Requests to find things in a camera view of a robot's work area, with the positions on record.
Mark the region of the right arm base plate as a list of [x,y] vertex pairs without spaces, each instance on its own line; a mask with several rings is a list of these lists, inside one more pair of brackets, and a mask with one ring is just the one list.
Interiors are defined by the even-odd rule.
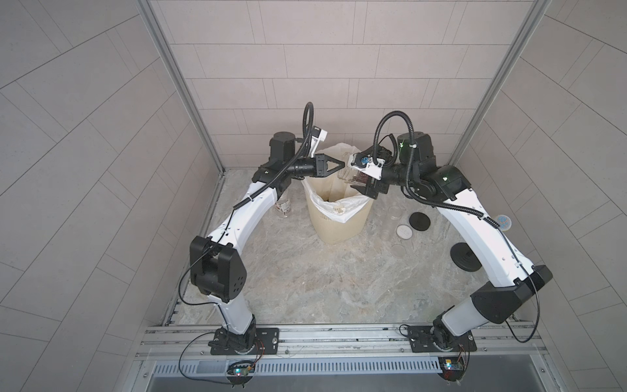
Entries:
[[437,343],[436,336],[433,332],[433,326],[419,326],[402,324],[399,332],[403,337],[408,339],[412,353],[460,353],[460,352],[476,352],[474,336],[471,332],[465,333],[463,336],[454,337],[449,343]]

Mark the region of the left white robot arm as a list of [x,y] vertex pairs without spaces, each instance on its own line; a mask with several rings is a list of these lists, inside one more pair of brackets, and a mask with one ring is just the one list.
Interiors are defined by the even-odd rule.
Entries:
[[271,138],[270,156],[251,179],[243,199],[229,217],[207,237],[196,237],[189,246],[191,284],[207,296],[223,317],[223,329],[250,346],[255,320],[243,298],[248,273],[241,253],[256,226],[287,190],[292,180],[325,178],[344,168],[341,161],[318,154],[318,144],[327,132],[314,127],[299,139],[290,132]]

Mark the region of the white jar lid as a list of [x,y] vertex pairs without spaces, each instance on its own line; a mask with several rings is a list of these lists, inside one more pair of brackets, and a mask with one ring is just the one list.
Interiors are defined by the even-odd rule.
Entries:
[[408,225],[398,225],[396,228],[396,235],[402,240],[410,240],[413,237],[413,230]]

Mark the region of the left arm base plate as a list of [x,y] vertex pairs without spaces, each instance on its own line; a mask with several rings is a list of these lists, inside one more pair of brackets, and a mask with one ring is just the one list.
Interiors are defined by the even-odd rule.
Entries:
[[252,326],[243,335],[219,328],[208,343],[211,355],[277,354],[279,345],[278,328]]

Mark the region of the black lid glass jar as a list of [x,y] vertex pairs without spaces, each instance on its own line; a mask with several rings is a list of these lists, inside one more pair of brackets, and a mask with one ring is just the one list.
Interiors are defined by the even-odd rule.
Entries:
[[345,156],[345,167],[338,172],[338,177],[348,186],[365,186],[368,176],[352,166],[353,154]]

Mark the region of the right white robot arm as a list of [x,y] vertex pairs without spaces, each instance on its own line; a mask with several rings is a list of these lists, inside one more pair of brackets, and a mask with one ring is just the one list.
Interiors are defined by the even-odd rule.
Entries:
[[451,165],[438,166],[429,135],[405,133],[391,153],[372,146],[351,158],[366,174],[360,193],[375,199],[399,186],[410,199],[435,207],[470,250],[470,269],[485,270],[488,282],[434,320],[434,340],[444,349],[485,323],[504,323],[553,279],[548,266],[535,266],[489,217],[470,182]]

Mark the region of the white lid rose tea jar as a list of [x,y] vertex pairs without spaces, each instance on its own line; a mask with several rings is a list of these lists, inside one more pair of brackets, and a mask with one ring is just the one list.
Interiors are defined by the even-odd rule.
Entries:
[[291,198],[287,192],[282,194],[277,202],[274,204],[274,210],[282,218],[288,218],[292,211]]

